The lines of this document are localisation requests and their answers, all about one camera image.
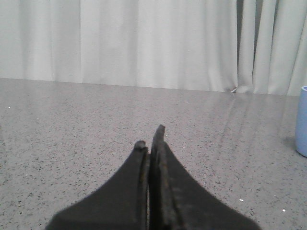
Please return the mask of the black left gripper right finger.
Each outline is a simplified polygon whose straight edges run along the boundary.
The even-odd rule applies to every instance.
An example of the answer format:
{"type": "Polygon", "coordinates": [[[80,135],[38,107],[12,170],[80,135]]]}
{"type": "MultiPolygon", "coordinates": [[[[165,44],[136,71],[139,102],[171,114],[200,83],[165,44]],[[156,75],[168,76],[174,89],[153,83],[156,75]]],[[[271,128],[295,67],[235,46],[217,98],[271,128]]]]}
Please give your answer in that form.
{"type": "Polygon", "coordinates": [[[185,170],[164,141],[159,125],[150,154],[149,195],[152,230],[257,230],[251,219],[207,192],[185,170]]]}

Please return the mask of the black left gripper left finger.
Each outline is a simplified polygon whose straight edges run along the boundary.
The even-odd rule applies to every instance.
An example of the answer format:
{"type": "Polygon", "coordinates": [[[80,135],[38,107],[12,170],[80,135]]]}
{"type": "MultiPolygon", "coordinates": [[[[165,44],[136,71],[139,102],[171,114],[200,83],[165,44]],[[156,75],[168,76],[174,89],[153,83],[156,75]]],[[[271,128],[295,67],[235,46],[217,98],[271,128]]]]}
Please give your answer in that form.
{"type": "Polygon", "coordinates": [[[119,170],[99,189],[55,214],[47,230],[145,230],[149,153],[137,141],[119,170]]]}

